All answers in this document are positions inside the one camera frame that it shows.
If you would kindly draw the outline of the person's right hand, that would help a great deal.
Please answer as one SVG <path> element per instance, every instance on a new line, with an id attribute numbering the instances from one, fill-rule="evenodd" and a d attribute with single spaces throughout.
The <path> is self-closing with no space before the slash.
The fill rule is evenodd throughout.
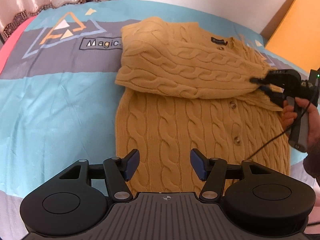
<path id="1" fill-rule="evenodd" d="M 309 107 L 307 99 L 295 98 L 295 102 L 299 107 L 306 109 L 309 115 L 309 131 L 308 131 L 308 149 L 307 153 L 310 156 L 319 155 L 319 112 L 317 107 L 312 103 Z M 283 111 L 281 115 L 281 124 L 283 129 L 287 129 L 297 119 L 297 113 L 294 107 L 290 106 L 288 101 L 283 103 Z"/>

